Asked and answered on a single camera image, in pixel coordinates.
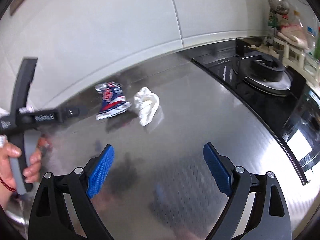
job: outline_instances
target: stove burner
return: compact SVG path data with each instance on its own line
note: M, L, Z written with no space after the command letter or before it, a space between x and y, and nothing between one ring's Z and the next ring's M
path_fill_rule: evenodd
M273 56L254 51L238 61L239 78L253 87L276 96L290 93L291 79L286 67Z
M249 70L252 75L272 82L282 79L286 68L277 58L258 51L247 53L245 57L250 58Z
M259 80L252 76L246 76L244 81L259 90L275 96L287 96L291 87L291 80L286 72L283 72L281 80L277 82Z

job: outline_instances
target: blue and red wrapper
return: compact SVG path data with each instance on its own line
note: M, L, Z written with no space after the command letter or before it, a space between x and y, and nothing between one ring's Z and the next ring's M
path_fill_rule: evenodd
M99 94L102 94L102 103L96 120L113 117L128 110L132 105L123 94L119 83L108 82L95 86Z

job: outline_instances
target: gas stove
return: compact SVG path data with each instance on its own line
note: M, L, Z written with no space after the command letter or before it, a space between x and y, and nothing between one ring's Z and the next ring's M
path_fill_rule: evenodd
M249 46L237 39L235 49L221 52L228 57L216 60L217 52L213 52L195 57L193 62L260 119L306 184L310 171L320 161L320 98L293 68ZM305 147L297 150L297 140Z

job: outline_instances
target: metal screw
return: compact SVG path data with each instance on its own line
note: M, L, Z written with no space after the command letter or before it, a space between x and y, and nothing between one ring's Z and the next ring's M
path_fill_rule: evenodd
M244 173L244 167L236 166L236 172Z
M44 175L44 178L45 179L48 179L51 177L51 172L47 172L45 175Z
M81 174L83 169L81 167L78 167L75 169L75 174Z
M267 175L270 178L274 178L275 177L275 174L272 171L268 171Z

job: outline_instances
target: gray grip handle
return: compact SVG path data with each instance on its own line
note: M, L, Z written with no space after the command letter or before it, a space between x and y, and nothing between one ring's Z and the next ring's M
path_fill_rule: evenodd
M24 151L28 167L31 165L30 156L34 153L40 136L41 132L37 130L27 130L24 132ZM24 195L28 191L25 188L24 178L22 175L23 171L20 170L18 158L10 158L10 164L14 180L17 184L17 193L19 195Z

